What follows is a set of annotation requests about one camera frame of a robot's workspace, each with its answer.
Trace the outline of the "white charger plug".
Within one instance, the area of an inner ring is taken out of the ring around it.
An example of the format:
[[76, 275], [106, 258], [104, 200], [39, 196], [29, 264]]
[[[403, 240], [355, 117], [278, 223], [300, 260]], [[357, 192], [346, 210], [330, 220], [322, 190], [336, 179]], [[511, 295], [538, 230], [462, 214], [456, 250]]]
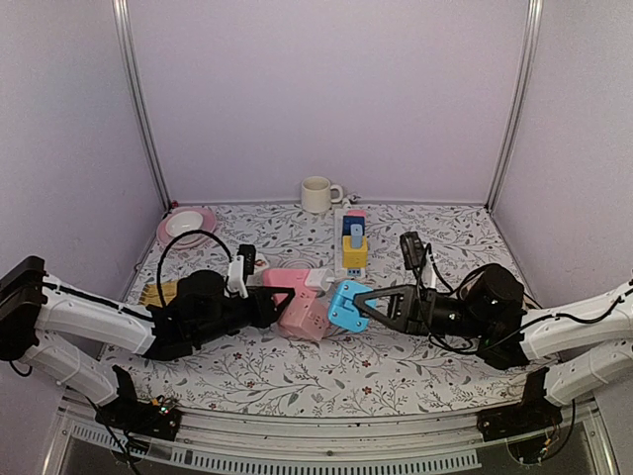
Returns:
[[312, 291], [327, 292], [335, 281], [334, 273], [328, 268], [310, 269], [305, 285]]

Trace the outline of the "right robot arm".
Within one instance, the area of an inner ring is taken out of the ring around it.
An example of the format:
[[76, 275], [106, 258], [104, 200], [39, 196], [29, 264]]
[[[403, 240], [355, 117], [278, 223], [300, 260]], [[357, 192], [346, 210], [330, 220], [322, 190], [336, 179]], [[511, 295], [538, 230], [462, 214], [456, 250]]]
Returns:
[[589, 352], [543, 377], [543, 395], [517, 403], [511, 422], [532, 431], [546, 420], [550, 405], [566, 406], [605, 385], [632, 366], [632, 284], [565, 306], [531, 309], [524, 286], [506, 268], [486, 264], [457, 289], [442, 293], [416, 281], [354, 296], [364, 317], [403, 334], [425, 336], [446, 351], [449, 336], [474, 339], [467, 354], [497, 370], [527, 366], [560, 351], [588, 346]]

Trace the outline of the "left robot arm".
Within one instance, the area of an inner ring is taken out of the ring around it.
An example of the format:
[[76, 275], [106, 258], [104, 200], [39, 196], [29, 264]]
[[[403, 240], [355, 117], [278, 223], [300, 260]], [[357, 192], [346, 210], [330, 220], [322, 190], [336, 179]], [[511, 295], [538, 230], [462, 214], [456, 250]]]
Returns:
[[66, 334], [172, 361], [243, 328], [271, 326], [296, 295], [291, 287], [246, 285], [237, 257], [227, 276], [200, 270], [179, 280], [168, 303], [127, 306], [67, 285], [44, 264], [29, 256], [1, 280], [1, 358], [37, 368], [96, 405], [108, 405], [126, 429], [147, 419], [131, 378], [69, 343]]

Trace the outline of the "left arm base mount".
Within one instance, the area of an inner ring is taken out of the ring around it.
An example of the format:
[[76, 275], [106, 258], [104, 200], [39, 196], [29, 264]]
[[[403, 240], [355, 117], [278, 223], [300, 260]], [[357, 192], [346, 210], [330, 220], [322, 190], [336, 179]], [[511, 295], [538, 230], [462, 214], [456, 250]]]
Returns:
[[113, 370], [118, 382], [117, 397], [113, 402], [97, 407], [95, 421], [124, 433], [174, 441], [182, 420], [177, 401], [163, 395], [148, 402], [141, 401], [137, 398], [131, 375], [118, 365], [114, 365]]

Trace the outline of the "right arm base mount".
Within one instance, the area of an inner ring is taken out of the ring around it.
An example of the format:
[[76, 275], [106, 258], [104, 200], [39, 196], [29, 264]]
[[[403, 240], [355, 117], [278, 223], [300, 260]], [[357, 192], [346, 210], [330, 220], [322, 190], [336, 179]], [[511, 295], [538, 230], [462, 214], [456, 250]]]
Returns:
[[563, 421], [560, 407], [545, 399], [548, 372], [549, 369], [543, 367], [527, 376], [518, 403], [478, 412], [477, 429], [484, 441], [553, 428]]

